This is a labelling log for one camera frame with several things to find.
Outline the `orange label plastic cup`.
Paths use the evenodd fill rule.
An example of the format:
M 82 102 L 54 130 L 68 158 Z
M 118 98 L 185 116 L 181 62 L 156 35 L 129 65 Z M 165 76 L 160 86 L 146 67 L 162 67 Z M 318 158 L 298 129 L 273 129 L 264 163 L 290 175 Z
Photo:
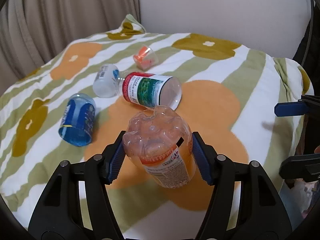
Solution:
M 123 135 L 126 155 L 167 189 L 187 185 L 196 171 L 189 125 L 167 106 L 133 116 Z

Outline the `blue label plastic cup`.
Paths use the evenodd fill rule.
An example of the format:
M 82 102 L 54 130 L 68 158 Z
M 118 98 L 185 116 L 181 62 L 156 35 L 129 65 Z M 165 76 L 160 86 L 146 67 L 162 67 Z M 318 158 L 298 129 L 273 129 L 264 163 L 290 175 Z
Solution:
M 59 127 L 60 137 L 71 145 L 82 147 L 92 142 L 95 101 L 84 93 L 72 95 Z

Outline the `red green label cup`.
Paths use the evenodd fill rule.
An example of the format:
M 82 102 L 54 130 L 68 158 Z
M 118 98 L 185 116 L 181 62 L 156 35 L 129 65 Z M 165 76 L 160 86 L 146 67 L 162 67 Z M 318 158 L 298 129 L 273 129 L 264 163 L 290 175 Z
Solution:
M 178 78 L 142 72 L 131 72 L 121 79 L 120 92 L 126 101 L 146 108 L 167 106 L 175 110 L 182 98 Z

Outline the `small orange clear cup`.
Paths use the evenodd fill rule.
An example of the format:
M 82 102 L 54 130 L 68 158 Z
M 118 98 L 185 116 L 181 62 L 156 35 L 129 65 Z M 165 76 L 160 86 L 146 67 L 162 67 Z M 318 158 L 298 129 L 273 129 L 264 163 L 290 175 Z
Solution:
M 146 45 L 143 45 L 140 50 L 133 55 L 133 60 L 137 67 L 143 71 L 150 69 L 159 62 L 156 53 Z

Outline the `black clothes rack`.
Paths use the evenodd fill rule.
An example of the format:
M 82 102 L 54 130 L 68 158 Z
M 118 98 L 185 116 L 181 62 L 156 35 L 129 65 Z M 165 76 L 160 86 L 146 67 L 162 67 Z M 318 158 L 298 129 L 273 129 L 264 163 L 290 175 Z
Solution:
M 319 55 L 319 8 L 314 0 L 310 0 L 311 17 L 293 60 L 308 69 Z

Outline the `floral striped blanket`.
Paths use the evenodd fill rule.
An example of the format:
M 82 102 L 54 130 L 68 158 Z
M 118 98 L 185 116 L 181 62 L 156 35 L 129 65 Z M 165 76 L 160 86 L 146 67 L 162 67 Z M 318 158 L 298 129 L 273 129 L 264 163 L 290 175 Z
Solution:
M 149 46 L 159 62 L 133 60 Z M 118 29 L 71 42 L 1 97 L 1 239 L 35 239 L 28 226 L 57 166 L 88 161 L 126 132 L 137 113 L 154 108 L 123 95 L 100 98 L 93 82 L 114 64 L 131 72 L 174 76 L 182 98 L 173 110 L 189 125 L 196 171 L 167 189 L 126 155 L 106 186 L 123 239 L 292 239 L 279 191 L 281 163 L 294 156 L 305 115 L 276 116 L 278 103 L 313 98 L 302 66 L 242 44 L 193 33 L 152 34 L 127 15 Z M 69 98 L 95 101 L 92 142 L 78 147 L 58 131 Z

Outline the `beige curtain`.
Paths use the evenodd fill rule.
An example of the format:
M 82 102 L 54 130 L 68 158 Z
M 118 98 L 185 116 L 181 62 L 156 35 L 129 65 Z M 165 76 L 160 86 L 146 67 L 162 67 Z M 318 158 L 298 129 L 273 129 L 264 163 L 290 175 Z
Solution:
M 7 0 L 1 9 L 1 91 L 44 65 L 69 43 L 113 30 L 139 0 Z

